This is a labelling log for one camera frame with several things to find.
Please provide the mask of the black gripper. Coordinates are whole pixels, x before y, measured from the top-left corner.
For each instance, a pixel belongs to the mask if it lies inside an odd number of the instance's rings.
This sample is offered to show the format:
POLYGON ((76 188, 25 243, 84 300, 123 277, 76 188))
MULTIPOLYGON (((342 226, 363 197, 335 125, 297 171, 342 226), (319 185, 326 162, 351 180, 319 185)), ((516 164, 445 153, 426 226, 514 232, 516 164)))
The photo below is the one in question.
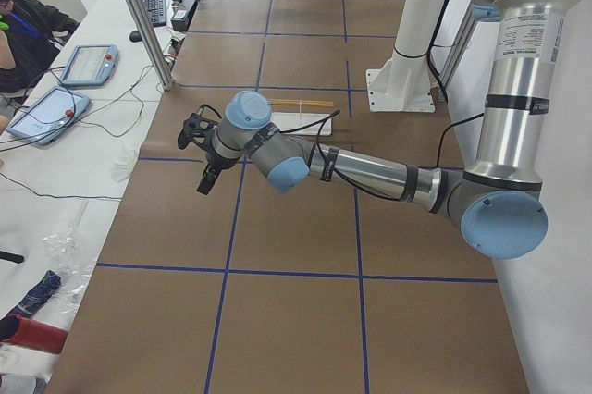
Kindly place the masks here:
POLYGON ((230 169, 237 163, 237 150, 227 147, 220 140, 205 142, 203 149, 206 151, 208 166, 203 170, 196 191, 208 194, 216 185, 221 170, 230 169))

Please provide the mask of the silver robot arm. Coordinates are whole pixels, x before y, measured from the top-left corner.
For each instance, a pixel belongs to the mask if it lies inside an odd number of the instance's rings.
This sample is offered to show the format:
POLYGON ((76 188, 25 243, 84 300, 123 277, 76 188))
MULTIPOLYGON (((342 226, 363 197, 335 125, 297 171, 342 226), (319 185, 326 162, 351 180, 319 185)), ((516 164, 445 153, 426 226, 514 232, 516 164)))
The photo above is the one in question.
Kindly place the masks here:
POLYGON ((252 90, 237 93, 215 119, 193 113, 178 145, 196 144, 205 152, 198 187, 204 194, 223 170, 246 158, 278 191, 290 191, 307 177, 339 180, 447 217, 488 257, 523 256, 548 231, 537 150, 565 16, 579 1, 471 0, 457 46, 465 47, 476 22, 495 22, 499 30, 484 109, 476 117, 480 127, 461 135, 462 168, 423 168, 307 141, 278 128, 269 101, 252 90))

